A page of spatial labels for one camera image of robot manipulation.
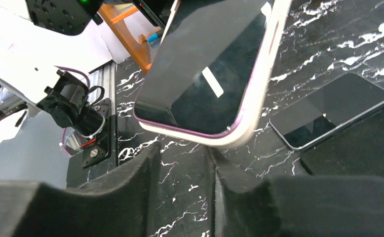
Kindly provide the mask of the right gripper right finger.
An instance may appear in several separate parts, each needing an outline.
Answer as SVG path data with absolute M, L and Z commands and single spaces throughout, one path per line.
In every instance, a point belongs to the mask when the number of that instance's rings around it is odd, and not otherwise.
M 249 176 L 207 148 L 210 236 L 384 237 L 384 179 Z

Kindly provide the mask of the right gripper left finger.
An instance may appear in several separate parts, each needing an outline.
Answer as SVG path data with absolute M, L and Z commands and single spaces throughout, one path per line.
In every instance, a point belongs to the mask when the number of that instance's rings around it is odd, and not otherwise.
M 145 237 L 153 227 L 161 144 L 79 188 L 0 181 L 0 237 Z

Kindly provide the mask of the phone with silver edge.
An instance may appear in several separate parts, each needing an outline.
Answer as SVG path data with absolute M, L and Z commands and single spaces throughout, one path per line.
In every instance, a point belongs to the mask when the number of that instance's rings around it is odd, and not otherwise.
M 269 122 L 292 150 L 307 148 L 384 104 L 384 89 L 348 73 L 274 114 Z

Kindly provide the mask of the black phone case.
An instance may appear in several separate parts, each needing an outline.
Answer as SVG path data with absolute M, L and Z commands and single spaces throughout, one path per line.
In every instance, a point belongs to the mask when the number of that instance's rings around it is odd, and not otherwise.
M 384 107 L 304 151 L 311 175 L 372 175 L 384 178 Z

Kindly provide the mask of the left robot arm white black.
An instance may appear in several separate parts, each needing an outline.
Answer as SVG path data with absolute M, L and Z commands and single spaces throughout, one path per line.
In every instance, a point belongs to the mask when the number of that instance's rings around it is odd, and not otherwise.
M 83 168 L 108 159 L 110 87 L 87 73 L 126 56 L 148 70 L 148 37 L 159 30 L 139 0 L 0 0 L 0 121 L 46 112 L 81 138 Z

